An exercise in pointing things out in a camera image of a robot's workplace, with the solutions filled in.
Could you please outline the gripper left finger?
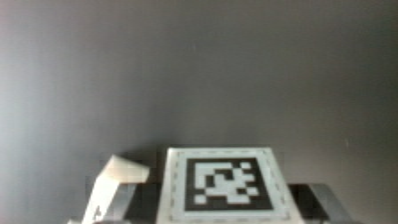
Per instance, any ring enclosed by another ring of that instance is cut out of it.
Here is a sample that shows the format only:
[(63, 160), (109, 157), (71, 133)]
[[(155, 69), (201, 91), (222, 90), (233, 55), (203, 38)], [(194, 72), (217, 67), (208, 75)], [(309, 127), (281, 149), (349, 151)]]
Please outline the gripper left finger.
[(137, 186), (148, 178), (150, 167), (112, 155), (96, 177), (84, 217), (68, 224), (102, 224), (125, 219)]

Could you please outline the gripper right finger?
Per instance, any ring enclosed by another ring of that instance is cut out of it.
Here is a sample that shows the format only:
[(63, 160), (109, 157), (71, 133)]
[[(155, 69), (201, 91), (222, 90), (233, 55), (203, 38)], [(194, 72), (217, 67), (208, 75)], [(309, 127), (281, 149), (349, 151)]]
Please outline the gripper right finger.
[(290, 192), (304, 224), (363, 224), (354, 220), (327, 184), (295, 183)]

